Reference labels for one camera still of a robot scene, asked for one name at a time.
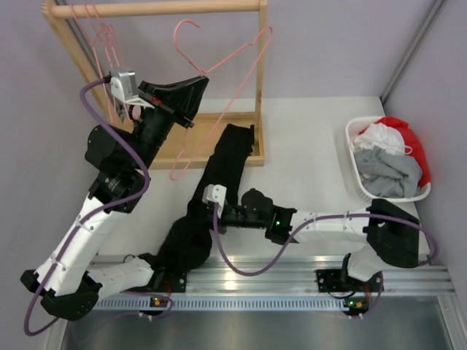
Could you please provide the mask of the pink hanger of red top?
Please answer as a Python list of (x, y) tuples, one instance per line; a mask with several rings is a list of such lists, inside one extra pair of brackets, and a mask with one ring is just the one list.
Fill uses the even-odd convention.
[(117, 54), (117, 40), (115, 30), (112, 25), (105, 23), (96, 9), (96, 5), (83, 4), (83, 11), (91, 31), (88, 31), (81, 25), (80, 18), (77, 16), (76, 7), (71, 4), (72, 17), (77, 24), (87, 46), (91, 52), (91, 62), (96, 68), (97, 75), (102, 78), (106, 75), (105, 68), (120, 67), (120, 61)]

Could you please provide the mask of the pink hanger of white top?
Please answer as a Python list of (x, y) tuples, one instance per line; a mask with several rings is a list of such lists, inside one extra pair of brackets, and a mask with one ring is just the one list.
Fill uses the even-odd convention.
[(111, 24), (108, 24), (101, 18), (95, 4), (84, 4), (84, 8), (86, 18), (94, 31), (94, 39), (91, 40), (90, 47), (97, 65), (99, 76), (103, 77), (105, 75), (105, 70), (98, 57), (97, 48), (99, 45), (102, 46), (105, 58), (107, 59), (107, 65), (110, 69), (120, 67), (120, 55), (116, 31)]

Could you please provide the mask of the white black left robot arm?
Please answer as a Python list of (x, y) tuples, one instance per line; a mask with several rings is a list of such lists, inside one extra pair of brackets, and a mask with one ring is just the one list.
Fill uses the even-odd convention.
[(33, 302), (56, 319), (76, 321), (104, 298), (133, 288), (159, 290), (165, 282), (161, 268), (136, 257), (106, 270), (90, 263), (106, 237), (136, 207), (150, 185), (149, 167), (175, 125), (191, 128), (200, 107), (207, 77), (197, 76), (158, 85), (137, 82), (135, 73), (114, 70), (82, 88), (80, 100), (90, 107), (87, 92), (108, 85), (113, 96), (140, 117), (132, 131), (98, 119), (88, 136), (85, 159), (98, 170), (82, 208), (50, 257), (20, 280)]

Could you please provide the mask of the pink hanger of grey top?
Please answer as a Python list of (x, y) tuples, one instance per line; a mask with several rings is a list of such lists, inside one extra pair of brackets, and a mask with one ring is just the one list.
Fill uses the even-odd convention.
[(96, 4), (92, 4), (91, 9), (94, 12), (98, 25), (95, 26), (92, 20), (90, 20), (90, 23), (95, 31), (96, 39), (103, 45), (109, 67), (111, 69), (120, 67), (121, 54), (117, 40), (117, 32), (112, 24), (109, 24), (101, 18)]

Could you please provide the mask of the pink hanger of black top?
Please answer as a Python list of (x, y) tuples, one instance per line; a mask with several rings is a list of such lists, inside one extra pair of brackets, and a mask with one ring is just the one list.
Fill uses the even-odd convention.
[(176, 51), (202, 77), (210, 78), (203, 107), (206, 108), (210, 100), (220, 100), (224, 104), (212, 110), (215, 118), (205, 135), (198, 127), (184, 132), (181, 148), (170, 168), (170, 180), (181, 180), (203, 157), (202, 152), (209, 147), (225, 114), (241, 93), (256, 98), (258, 89), (263, 87), (255, 84), (256, 75), (264, 72), (261, 65), (273, 38), (274, 29), (268, 23), (246, 28), (234, 28), (231, 23), (223, 28), (218, 23), (209, 23), (202, 28), (192, 19), (183, 19), (175, 26)]

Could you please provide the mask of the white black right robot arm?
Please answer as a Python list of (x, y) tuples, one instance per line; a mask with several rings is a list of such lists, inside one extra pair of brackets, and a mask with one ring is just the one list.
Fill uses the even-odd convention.
[(227, 202), (226, 188), (208, 185), (202, 195), (207, 222), (217, 235), (227, 228), (263, 229), (281, 247), (317, 241), (346, 241), (361, 248), (344, 256), (339, 269), (316, 272), (321, 292), (378, 292), (388, 268), (419, 265), (419, 220), (385, 199), (360, 211), (320, 214), (274, 204), (262, 192), (247, 191), (239, 205)]

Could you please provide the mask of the red tank top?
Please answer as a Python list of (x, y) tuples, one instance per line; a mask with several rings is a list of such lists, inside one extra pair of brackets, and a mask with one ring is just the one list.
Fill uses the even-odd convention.
[(400, 120), (397, 117), (386, 116), (375, 122), (375, 124), (380, 123), (386, 125), (387, 127), (396, 129), (401, 134), (408, 155), (412, 156), (421, 167), (422, 176), (418, 182), (418, 185), (419, 187), (426, 186), (426, 184), (431, 181), (431, 174), (422, 143), (420, 142), (415, 132), (410, 128), (407, 122)]

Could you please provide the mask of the black tank top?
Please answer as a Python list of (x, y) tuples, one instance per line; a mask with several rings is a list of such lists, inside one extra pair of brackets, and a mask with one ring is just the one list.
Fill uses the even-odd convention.
[(212, 249), (214, 205), (238, 203), (239, 185), (245, 163), (253, 151), (254, 127), (229, 124), (187, 205), (185, 216), (177, 219), (155, 256), (155, 266), (166, 273), (187, 273), (201, 267)]

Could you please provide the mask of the grey tank top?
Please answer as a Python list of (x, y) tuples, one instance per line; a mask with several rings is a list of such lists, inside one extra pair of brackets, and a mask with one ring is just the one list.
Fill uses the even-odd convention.
[(408, 155), (390, 155), (375, 147), (354, 154), (363, 188), (380, 198), (413, 198), (420, 194), (418, 162)]

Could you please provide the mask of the white camisole top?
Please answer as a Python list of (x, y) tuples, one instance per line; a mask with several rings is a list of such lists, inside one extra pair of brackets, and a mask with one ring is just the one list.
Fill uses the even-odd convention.
[(352, 142), (355, 151), (371, 150), (379, 147), (390, 155), (408, 155), (401, 134), (394, 128), (383, 124), (370, 124)]

